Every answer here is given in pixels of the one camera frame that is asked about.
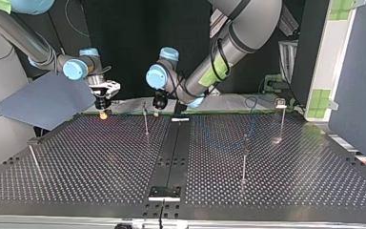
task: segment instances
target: perforated black table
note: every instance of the perforated black table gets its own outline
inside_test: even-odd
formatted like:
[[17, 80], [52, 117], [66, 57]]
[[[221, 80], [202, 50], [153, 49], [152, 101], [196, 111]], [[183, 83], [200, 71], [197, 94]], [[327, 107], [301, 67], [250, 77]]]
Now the perforated black table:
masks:
[[[280, 124], [150, 116], [145, 135], [143, 116], [82, 115], [0, 165], [0, 215], [366, 223], [366, 166], [297, 114]], [[153, 186], [180, 201], [148, 201]]]

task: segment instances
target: gray sheet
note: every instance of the gray sheet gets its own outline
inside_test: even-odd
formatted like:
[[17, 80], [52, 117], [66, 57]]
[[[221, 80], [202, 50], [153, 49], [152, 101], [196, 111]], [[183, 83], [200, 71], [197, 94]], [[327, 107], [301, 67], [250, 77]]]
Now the gray sheet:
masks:
[[366, 155], [366, 5], [356, 13], [335, 102], [329, 127]]
[[83, 80], [47, 73], [0, 102], [0, 114], [52, 130], [94, 103]]

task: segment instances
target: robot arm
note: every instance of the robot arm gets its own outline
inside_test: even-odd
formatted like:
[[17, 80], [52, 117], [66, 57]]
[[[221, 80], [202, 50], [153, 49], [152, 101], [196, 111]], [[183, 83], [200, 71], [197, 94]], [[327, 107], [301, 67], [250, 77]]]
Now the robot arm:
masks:
[[25, 25], [16, 15], [0, 10], [0, 33], [24, 52], [30, 63], [39, 69], [62, 72], [71, 80], [85, 78], [96, 97], [95, 107], [105, 110], [110, 99], [120, 90], [114, 81], [106, 81], [97, 49], [85, 49], [78, 57], [57, 54], [52, 46], [35, 31]]
[[151, 87], [172, 94], [191, 108], [198, 107], [208, 88], [227, 76], [225, 73], [228, 68], [247, 53], [256, 52], [267, 42], [278, 22], [282, 6], [281, 0], [209, 2], [231, 20], [228, 24], [228, 34], [218, 42], [219, 52], [211, 53], [192, 75], [185, 79], [175, 71], [178, 51], [164, 48], [159, 60], [150, 67], [146, 76]]

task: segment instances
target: metal pin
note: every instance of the metal pin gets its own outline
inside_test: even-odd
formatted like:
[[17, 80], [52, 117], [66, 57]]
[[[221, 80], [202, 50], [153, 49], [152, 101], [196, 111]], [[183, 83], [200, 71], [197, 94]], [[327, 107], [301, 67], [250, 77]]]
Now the metal pin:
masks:
[[243, 164], [242, 164], [242, 185], [244, 185], [246, 180], [246, 160], [249, 154], [249, 142], [248, 142], [248, 135], [245, 134], [243, 137], [243, 147], [244, 147], [244, 154], [243, 154]]
[[284, 98], [277, 98], [274, 101], [274, 104], [275, 104], [275, 107], [277, 109], [282, 109], [283, 110], [283, 115], [281, 117], [280, 135], [273, 139], [273, 143], [278, 144], [283, 139], [282, 136], [283, 136], [283, 128], [284, 128], [284, 119], [285, 119], [285, 111], [286, 111], [287, 105], [286, 105], [286, 101], [285, 101]]
[[145, 120], [145, 135], [149, 135], [150, 132], [148, 131], [148, 120], [147, 120], [147, 109], [145, 108], [146, 102], [142, 104], [142, 112], [144, 114], [144, 120]]
[[243, 165], [242, 165], [242, 184], [246, 183], [246, 159], [247, 159], [247, 155], [243, 156]]
[[285, 108], [283, 109], [283, 116], [281, 117], [281, 128], [280, 128], [280, 138], [283, 135], [284, 119], [285, 119]]
[[32, 159], [34, 160], [38, 173], [40, 174], [41, 180], [44, 180], [43, 173], [41, 173], [40, 165], [38, 164], [37, 157], [35, 156], [34, 150], [32, 149], [31, 145], [29, 145], [29, 149], [31, 151]]

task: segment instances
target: black backdrop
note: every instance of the black backdrop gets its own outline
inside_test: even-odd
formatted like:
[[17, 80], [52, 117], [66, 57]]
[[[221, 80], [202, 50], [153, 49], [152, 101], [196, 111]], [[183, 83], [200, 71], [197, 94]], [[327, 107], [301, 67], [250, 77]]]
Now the black backdrop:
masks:
[[211, 5], [199, 0], [84, 0], [91, 45], [122, 90], [117, 99], [153, 96], [145, 73], [162, 47], [179, 50], [189, 75], [208, 54]]

